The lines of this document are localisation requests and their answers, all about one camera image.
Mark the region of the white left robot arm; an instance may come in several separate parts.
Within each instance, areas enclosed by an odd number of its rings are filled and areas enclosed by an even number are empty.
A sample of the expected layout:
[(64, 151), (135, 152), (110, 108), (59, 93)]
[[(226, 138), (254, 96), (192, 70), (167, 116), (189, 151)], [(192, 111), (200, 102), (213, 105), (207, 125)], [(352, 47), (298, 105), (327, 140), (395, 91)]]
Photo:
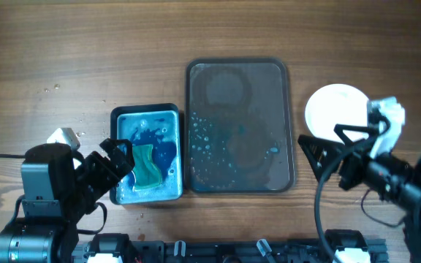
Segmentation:
[(99, 202), (134, 168), (128, 140), (107, 138), (105, 151), (84, 157), (62, 143), (31, 148), (21, 165), (23, 195), (0, 232), (0, 262), (70, 262), (80, 219), (106, 207)]

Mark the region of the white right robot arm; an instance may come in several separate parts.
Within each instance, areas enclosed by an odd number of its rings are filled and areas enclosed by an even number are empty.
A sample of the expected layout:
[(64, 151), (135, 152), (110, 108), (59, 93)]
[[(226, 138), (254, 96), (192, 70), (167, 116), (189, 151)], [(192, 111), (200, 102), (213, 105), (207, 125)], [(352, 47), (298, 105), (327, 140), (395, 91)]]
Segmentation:
[(406, 215), (397, 223), (404, 227), (404, 237), (412, 262), (421, 262), (421, 156), (415, 166), (402, 161), (390, 151), (374, 154), (373, 147), (392, 131), (392, 124), (334, 128), (339, 142), (301, 135), (297, 142), (314, 172), (318, 186), (314, 197), (314, 219), (326, 254), (335, 262), (330, 241), (322, 228), (320, 202), (325, 183), (333, 173), (340, 175), (340, 188), (348, 191), (365, 184), (381, 200), (391, 202)]

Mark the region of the green yellow sponge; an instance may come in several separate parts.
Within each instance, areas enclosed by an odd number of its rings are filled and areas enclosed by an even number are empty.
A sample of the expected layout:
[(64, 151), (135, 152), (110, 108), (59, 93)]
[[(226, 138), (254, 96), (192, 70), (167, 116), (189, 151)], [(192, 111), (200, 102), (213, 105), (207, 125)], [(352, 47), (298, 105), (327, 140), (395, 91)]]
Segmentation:
[(136, 191), (154, 188), (162, 184), (162, 172), (153, 161), (152, 145), (136, 145), (133, 147), (135, 166), (134, 189)]

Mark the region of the white plate streak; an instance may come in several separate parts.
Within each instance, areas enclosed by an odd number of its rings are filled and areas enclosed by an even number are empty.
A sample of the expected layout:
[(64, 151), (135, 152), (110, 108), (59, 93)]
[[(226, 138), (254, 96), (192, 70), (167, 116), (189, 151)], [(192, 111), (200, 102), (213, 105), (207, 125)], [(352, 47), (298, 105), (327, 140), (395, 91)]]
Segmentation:
[(317, 90), (307, 101), (308, 130), (321, 139), (342, 142), (334, 132), (336, 124), (367, 126), (368, 97), (347, 84), (330, 84)]

